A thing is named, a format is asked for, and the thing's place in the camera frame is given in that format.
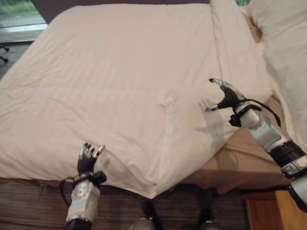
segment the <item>chair leg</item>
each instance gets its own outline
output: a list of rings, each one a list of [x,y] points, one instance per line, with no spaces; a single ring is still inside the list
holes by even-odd
[[[4,49],[6,52],[8,52],[10,50],[10,48],[6,47],[6,46],[0,46],[0,49]]]
[[[7,63],[9,60],[5,57],[0,56],[0,59],[2,59],[2,61],[4,61],[5,63]]]

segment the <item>bed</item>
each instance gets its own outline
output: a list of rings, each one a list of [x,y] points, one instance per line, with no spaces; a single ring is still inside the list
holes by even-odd
[[[106,145],[95,168],[106,184],[149,198],[177,183],[220,193],[286,184],[228,124],[231,111],[202,112],[223,97],[208,82],[218,76],[283,118],[260,48],[231,0],[71,8],[0,81],[0,177],[76,176],[90,141]]]

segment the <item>window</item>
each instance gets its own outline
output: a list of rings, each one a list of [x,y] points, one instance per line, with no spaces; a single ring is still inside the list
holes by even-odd
[[[0,0],[0,33],[43,30],[46,26],[31,0]]]

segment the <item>robotic hand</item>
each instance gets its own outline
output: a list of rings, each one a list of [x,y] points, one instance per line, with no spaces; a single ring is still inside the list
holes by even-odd
[[[218,104],[212,105],[205,111],[214,111],[232,107],[234,115],[229,123],[232,126],[246,128],[254,139],[271,155],[274,161],[281,167],[283,175],[292,179],[288,191],[297,206],[307,212],[307,155],[296,145],[290,137],[278,126],[272,124],[267,116],[261,112],[261,108],[251,104],[234,86],[219,79],[209,79],[216,83],[225,93],[224,99]],[[279,117],[266,105],[257,102],[276,118],[280,126]]]
[[[71,205],[66,217],[65,230],[90,230],[97,215],[97,203],[100,196],[99,185],[106,181],[103,172],[94,173],[95,162],[105,146],[98,149],[85,143],[79,153],[79,179],[73,184]]]

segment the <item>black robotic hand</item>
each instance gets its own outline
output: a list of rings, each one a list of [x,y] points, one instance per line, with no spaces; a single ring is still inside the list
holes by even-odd
[[[78,173],[79,175],[83,174],[93,174],[94,166],[96,160],[100,153],[105,149],[105,146],[99,146],[99,148],[95,149],[91,144],[85,143],[80,150],[79,159],[78,159]]]

